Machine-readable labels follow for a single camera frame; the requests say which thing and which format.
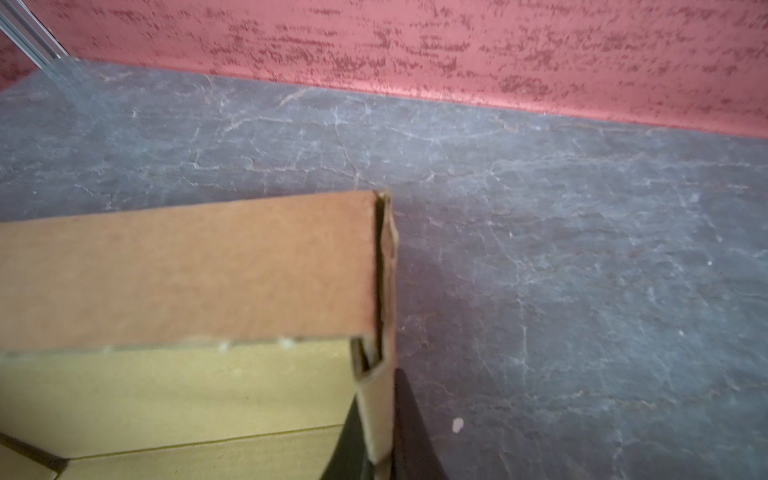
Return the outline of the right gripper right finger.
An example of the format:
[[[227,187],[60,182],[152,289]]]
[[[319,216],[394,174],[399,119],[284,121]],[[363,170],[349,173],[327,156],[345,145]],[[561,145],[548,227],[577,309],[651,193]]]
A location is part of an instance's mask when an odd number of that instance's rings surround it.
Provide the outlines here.
[[[393,478],[397,480],[447,480],[406,372],[395,370]]]

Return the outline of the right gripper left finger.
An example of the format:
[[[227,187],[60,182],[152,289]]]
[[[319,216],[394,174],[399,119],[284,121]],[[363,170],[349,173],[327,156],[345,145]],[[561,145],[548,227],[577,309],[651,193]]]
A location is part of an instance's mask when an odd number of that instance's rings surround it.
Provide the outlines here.
[[[334,451],[321,480],[373,480],[357,399],[351,403]]]

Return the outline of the brown cardboard box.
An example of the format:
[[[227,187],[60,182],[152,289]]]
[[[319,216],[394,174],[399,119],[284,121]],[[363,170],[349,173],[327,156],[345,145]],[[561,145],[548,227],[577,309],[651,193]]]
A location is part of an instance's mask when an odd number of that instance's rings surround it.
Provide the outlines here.
[[[393,477],[391,198],[6,222],[5,479],[320,479],[357,399]]]

